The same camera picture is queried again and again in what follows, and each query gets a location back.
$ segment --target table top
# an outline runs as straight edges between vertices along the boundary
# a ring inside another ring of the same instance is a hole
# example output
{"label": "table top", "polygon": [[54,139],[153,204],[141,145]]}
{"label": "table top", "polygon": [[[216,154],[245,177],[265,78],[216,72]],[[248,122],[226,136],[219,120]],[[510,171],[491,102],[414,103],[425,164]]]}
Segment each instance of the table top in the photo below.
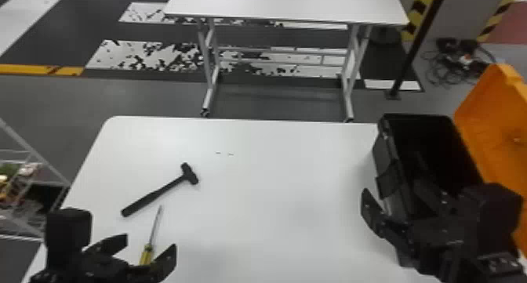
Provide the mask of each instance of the table top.
{"label": "table top", "polygon": [[[64,207],[93,214],[92,243],[127,233],[117,254],[138,263],[159,205],[156,250],[178,245],[165,282],[434,282],[397,264],[360,217],[376,195],[376,126],[117,117],[107,121]],[[183,183],[129,218],[120,210],[174,180]],[[45,266],[41,246],[26,273]]]}
{"label": "table top", "polygon": [[399,0],[170,0],[168,16],[405,26]]}

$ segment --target black pole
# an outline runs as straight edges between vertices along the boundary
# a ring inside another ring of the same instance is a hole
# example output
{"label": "black pole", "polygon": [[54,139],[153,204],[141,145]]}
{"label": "black pole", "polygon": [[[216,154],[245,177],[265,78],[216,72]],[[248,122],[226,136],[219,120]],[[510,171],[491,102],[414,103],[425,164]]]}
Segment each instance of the black pole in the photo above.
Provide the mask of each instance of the black pole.
{"label": "black pole", "polygon": [[437,15],[439,8],[441,7],[444,0],[433,0],[432,4],[430,5],[430,8],[428,10],[427,15],[424,17],[423,23],[421,24],[421,28],[417,32],[416,40],[412,44],[412,48],[410,48],[410,51],[408,52],[408,55],[406,56],[405,62],[402,65],[401,74],[395,80],[394,85],[391,87],[390,90],[387,90],[384,94],[386,96],[387,100],[400,100],[401,97],[399,96],[399,89],[401,88],[402,82],[405,80],[406,73],[408,73],[408,70],[412,66],[413,61],[416,59],[417,52],[419,52],[419,49],[421,48],[421,45],[423,44],[424,38],[428,34],[428,30],[430,29],[430,26],[432,25],[432,22],[434,21],[435,15]]}

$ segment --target black hammer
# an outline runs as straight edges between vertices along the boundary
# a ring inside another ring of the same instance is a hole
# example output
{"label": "black hammer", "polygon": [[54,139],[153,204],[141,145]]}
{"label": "black hammer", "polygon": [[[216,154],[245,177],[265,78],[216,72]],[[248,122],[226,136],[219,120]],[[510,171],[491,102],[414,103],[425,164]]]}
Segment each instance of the black hammer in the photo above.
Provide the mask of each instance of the black hammer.
{"label": "black hammer", "polygon": [[121,211],[122,216],[124,217],[131,216],[136,211],[152,203],[155,199],[159,198],[159,196],[163,195],[166,191],[174,188],[175,186],[179,185],[180,183],[186,180],[189,181],[193,185],[199,182],[198,177],[196,176],[194,172],[192,172],[192,168],[189,166],[189,164],[184,162],[181,165],[181,169],[183,170],[183,175],[173,180],[169,184],[165,185],[164,187],[161,187],[149,193],[148,195],[142,197],[141,199],[133,202],[131,205],[126,206]]}

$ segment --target orange crate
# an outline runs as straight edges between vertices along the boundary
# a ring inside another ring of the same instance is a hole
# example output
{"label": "orange crate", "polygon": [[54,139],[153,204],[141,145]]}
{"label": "orange crate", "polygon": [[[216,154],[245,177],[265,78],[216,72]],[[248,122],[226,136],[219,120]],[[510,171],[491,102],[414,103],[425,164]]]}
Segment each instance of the orange crate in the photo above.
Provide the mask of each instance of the orange crate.
{"label": "orange crate", "polygon": [[514,239],[527,255],[527,85],[510,65],[491,65],[454,114],[485,182],[524,198]]}

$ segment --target screwdriver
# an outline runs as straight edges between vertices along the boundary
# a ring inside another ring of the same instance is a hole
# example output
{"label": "screwdriver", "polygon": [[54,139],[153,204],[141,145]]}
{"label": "screwdriver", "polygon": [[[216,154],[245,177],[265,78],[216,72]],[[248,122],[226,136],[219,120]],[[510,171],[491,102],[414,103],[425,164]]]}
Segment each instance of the screwdriver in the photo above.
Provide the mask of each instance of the screwdriver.
{"label": "screwdriver", "polygon": [[158,213],[155,214],[154,226],[152,227],[152,232],[150,234],[150,239],[148,243],[144,246],[143,253],[141,253],[141,260],[139,265],[149,265],[152,261],[152,254],[154,253],[154,237],[159,228],[159,221],[161,219],[162,206],[159,206]]}

